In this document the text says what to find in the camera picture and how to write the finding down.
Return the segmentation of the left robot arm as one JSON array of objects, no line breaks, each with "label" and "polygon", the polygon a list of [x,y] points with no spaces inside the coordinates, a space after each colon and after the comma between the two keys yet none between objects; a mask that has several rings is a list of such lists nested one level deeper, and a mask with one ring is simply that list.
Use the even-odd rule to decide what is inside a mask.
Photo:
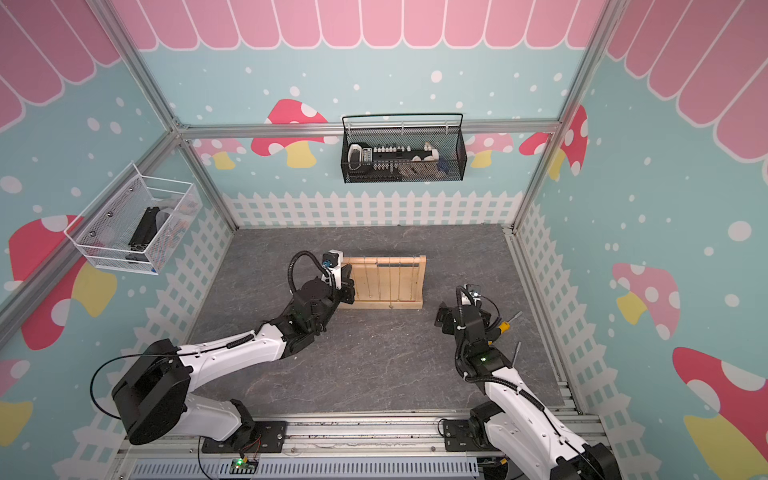
[{"label": "left robot arm", "polygon": [[164,436],[196,436],[216,441],[240,455],[256,448],[264,435],[239,400],[214,401],[198,388],[248,367],[291,357],[326,331],[342,303],[355,297],[351,266],[340,250],[321,257],[300,251],[291,266],[309,258],[319,276],[297,287],[287,272],[291,299],[274,319],[244,333],[218,340],[174,345],[168,339],[133,355],[133,364],[115,384],[111,398],[128,441],[149,444]]}]

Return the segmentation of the yellow handled screwdriver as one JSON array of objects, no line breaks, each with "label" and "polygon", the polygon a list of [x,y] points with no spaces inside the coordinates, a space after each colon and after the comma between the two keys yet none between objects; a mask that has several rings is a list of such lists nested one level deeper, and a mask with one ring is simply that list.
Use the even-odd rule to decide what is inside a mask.
[{"label": "yellow handled screwdriver", "polygon": [[510,329],[511,324],[515,320],[517,320],[521,315],[522,315],[522,311],[518,311],[510,319],[501,321],[497,327],[497,329],[499,330],[499,333],[503,334],[507,332]]}]

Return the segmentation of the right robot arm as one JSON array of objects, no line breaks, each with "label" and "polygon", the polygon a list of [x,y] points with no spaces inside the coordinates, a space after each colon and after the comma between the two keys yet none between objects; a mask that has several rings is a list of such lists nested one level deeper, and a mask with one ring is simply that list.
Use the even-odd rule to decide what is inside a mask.
[{"label": "right robot arm", "polygon": [[483,309],[483,295],[468,285],[455,289],[456,305],[442,303],[435,325],[454,337],[454,366],[488,401],[470,413],[470,437],[493,448],[529,479],[619,479],[618,462],[602,443],[589,444],[533,394],[514,361],[494,342],[506,327]]}]

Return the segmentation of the wooden jewelry display stand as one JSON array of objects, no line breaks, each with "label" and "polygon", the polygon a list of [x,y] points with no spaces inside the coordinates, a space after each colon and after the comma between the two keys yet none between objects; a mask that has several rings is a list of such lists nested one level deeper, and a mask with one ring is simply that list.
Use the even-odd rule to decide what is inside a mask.
[{"label": "wooden jewelry display stand", "polygon": [[427,258],[346,257],[355,283],[353,304],[341,307],[357,310],[419,310],[424,305]]}]

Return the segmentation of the black box in white basket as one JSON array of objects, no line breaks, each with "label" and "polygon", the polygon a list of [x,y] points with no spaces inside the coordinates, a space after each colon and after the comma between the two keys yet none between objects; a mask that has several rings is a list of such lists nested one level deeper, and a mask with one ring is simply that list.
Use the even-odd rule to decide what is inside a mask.
[{"label": "black box in white basket", "polygon": [[144,251],[157,234],[159,207],[147,207],[128,243],[131,251]]}]

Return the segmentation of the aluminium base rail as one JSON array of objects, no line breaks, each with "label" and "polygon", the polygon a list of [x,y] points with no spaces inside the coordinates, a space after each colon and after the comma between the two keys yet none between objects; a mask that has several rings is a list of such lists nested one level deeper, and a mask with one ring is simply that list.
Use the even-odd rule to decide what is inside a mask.
[{"label": "aluminium base rail", "polygon": [[254,475],[231,475],[240,457],[198,437],[123,444],[109,479],[521,479],[499,451],[468,438],[467,411],[287,415],[245,457]]}]

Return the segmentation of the green lit circuit board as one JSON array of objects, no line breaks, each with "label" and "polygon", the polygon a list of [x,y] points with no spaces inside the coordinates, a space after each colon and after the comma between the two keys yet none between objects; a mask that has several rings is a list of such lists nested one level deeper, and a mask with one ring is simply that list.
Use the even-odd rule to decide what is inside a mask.
[{"label": "green lit circuit board", "polygon": [[248,457],[238,458],[231,462],[229,473],[231,475],[254,475],[259,461]]}]

